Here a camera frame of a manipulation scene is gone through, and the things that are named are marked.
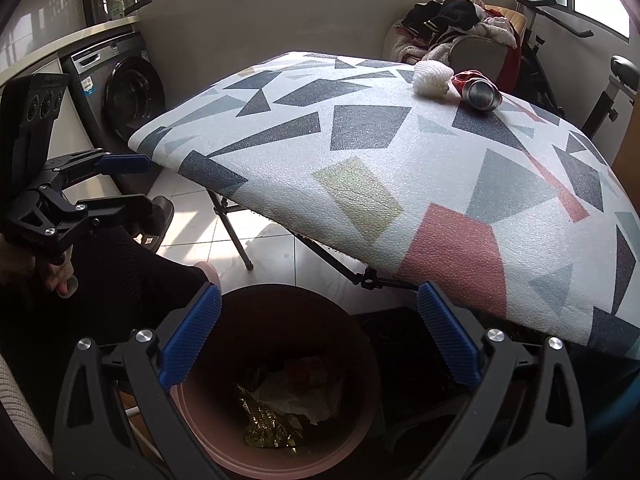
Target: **white cabinet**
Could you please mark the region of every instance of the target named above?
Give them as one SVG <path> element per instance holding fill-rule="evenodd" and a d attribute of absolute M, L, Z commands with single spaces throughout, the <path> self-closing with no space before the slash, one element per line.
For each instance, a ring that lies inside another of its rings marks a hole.
<path fill-rule="evenodd" d="M 36 72 L 62 74 L 62 67 L 58 58 L 53 59 Z M 60 114 L 53 123 L 51 142 L 49 143 L 49 158 L 66 155 L 68 153 L 91 150 L 93 146 L 86 134 L 84 126 L 78 117 L 76 107 L 71 100 L 69 90 L 60 105 Z M 98 175 L 65 189 L 65 196 L 71 203 L 86 198 L 100 198 L 103 196 L 120 195 L 120 191 L 110 176 Z"/>

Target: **pink trash bin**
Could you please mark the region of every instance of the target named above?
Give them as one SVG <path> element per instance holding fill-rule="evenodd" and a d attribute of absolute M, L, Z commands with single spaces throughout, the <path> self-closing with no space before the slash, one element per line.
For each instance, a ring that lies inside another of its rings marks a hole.
<path fill-rule="evenodd" d="M 295 450 L 248 447 L 234 383 L 270 356 L 327 355 L 345 373 L 336 420 L 322 422 Z M 262 480 L 296 480 L 346 458 L 369 431 L 380 401 L 380 372 L 358 323 L 335 303 L 304 288 L 253 285 L 223 296 L 222 313 L 183 384 L 172 397 L 213 460 Z"/>

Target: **metal screw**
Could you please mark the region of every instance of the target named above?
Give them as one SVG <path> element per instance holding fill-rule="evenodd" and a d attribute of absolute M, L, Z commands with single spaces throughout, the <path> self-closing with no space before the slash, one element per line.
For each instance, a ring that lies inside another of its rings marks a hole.
<path fill-rule="evenodd" d="M 91 348 L 91 340 L 88 337 L 83 337 L 76 345 L 78 350 L 88 350 Z"/>
<path fill-rule="evenodd" d="M 501 343 L 504 341 L 504 332 L 502 330 L 498 330 L 497 328 L 490 328 L 486 336 L 493 341 L 494 343 Z"/>
<path fill-rule="evenodd" d="M 149 330 L 148 328 L 145 328 L 144 330 L 140 330 L 136 334 L 136 341 L 139 343 L 147 343 L 151 341 L 151 338 L 153 336 L 154 336 L 154 333 L 151 332 L 151 330 Z"/>
<path fill-rule="evenodd" d="M 553 348 L 554 350 L 560 350 L 564 346 L 564 343 L 559 337 L 550 337 L 549 346 L 551 346 L 551 348 Z"/>

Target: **washing machine door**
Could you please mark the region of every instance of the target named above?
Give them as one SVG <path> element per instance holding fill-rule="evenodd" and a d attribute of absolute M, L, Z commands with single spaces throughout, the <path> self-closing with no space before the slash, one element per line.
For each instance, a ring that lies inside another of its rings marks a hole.
<path fill-rule="evenodd" d="M 125 142 L 135 131 L 166 111 L 164 88 L 151 63 L 132 56 L 119 62 L 104 89 L 104 117 Z"/>

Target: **red soda can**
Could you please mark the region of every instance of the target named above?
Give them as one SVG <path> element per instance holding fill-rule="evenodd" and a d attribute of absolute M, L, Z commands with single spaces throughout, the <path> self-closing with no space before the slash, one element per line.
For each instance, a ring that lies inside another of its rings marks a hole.
<path fill-rule="evenodd" d="M 462 100 L 476 110 L 491 112 L 502 103 L 498 87 L 478 70 L 460 72 L 451 81 Z"/>

